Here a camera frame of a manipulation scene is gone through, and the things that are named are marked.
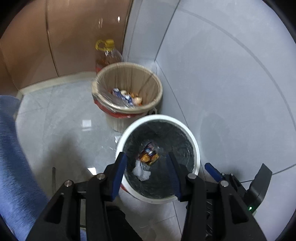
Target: plastic bottle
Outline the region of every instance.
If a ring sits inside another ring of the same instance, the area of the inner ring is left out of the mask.
[[[104,48],[99,47],[101,43],[104,43]],[[113,39],[98,40],[95,48],[98,50],[96,54],[96,73],[109,64],[123,61],[122,55],[115,48]]]

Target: silver bolt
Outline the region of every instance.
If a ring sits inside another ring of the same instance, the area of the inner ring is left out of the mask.
[[[97,177],[97,179],[99,179],[99,180],[103,180],[106,176],[105,176],[104,173],[99,173],[96,177]]]
[[[72,181],[71,180],[67,180],[67,181],[64,182],[64,185],[66,187],[70,187],[72,185]]]
[[[220,182],[220,184],[221,184],[222,187],[227,187],[227,186],[228,186],[228,182],[225,181],[225,180],[222,180],[222,181]]]
[[[189,173],[187,176],[188,176],[189,179],[195,179],[196,178],[196,175],[194,173]]]

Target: tiled floor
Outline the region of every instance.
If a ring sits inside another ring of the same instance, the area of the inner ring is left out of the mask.
[[[59,188],[67,179],[88,180],[92,175],[87,168],[95,167],[98,173],[115,161],[117,134],[93,103],[90,80],[25,95],[16,123],[20,144],[48,196],[52,195],[52,167]],[[186,205],[149,204],[123,190],[115,203],[144,241],[180,240]]]

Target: yellow bottle handle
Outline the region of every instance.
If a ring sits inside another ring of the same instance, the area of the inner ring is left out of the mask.
[[[101,43],[106,43],[105,41],[103,41],[103,40],[98,40],[97,42],[96,42],[96,44],[95,44],[95,48],[96,48],[96,50],[101,50],[101,51],[105,51],[106,50],[106,48],[100,48],[99,47],[99,44],[101,44]]]

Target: trash can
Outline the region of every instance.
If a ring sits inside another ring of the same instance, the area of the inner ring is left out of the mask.
[[[129,106],[112,95],[112,89],[136,93],[141,106]],[[103,68],[92,83],[94,102],[105,112],[108,125],[115,131],[124,130],[135,120],[147,115],[161,100],[163,87],[159,78],[145,67],[127,62]]]
[[[158,160],[151,164],[148,180],[140,181],[134,174],[135,162],[143,148],[153,142]],[[153,204],[172,202],[173,194],[166,155],[173,152],[178,163],[198,174],[200,153],[192,132],[182,122],[166,115],[149,115],[132,123],[118,142],[116,157],[123,151],[128,157],[122,187],[135,198]]]

